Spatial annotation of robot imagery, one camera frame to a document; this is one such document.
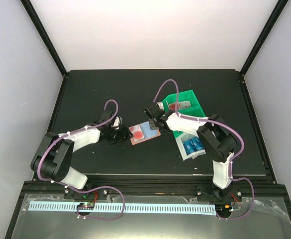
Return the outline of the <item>pink card holder wallet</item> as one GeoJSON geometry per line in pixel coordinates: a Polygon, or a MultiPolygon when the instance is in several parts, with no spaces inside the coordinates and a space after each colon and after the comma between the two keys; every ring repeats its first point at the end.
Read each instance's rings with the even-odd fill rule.
{"type": "Polygon", "coordinates": [[[151,130],[149,126],[149,122],[146,121],[144,123],[139,124],[141,126],[142,132],[144,133],[145,138],[140,141],[134,141],[133,138],[130,139],[132,145],[136,145],[153,138],[159,137],[161,135],[159,130],[151,130]]]}

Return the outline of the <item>red white credit card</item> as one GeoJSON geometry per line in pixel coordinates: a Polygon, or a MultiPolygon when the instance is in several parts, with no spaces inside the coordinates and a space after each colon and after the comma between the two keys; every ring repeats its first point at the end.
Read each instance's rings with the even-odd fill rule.
{"type": "Polygon", "coordinates": [[[145,138],[144,133],[142,132],[141,126],[139,124],[131,126],[129,130],[133,135],[134,141],[140,141],[145,138]]]}

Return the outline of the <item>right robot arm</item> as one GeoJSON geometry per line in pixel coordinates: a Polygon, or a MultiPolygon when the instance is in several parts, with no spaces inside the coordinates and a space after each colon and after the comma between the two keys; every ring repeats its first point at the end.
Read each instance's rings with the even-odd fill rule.
{"type": "Polygon", "coordinates": [[[222,118],[218,115],[206,118],[188,116],[174,110],[165,111],[154,102],[143,111],[160,131],[181,131],[199,138],[213,165],[212,186],[207,193],[216,201],[225,200],[232,188],[231,163],[237,140],[219,121],[222,118]]]}

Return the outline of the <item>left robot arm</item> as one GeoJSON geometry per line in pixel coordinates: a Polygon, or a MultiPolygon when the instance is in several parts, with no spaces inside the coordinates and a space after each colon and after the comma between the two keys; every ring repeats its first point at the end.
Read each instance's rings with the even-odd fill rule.
{"type": "Polygon", "coordinates": [[[90,144],[106,140],[111,144],[120,143],[133,137],[122,118],[105,110],[99,120],[78,130],[44,135],[30,164],[40,180],[61,183],[75,188],[82,199],[89,198],[93,187],[87,183],[87,176],[71,167],[73,153],[90,144]]]}

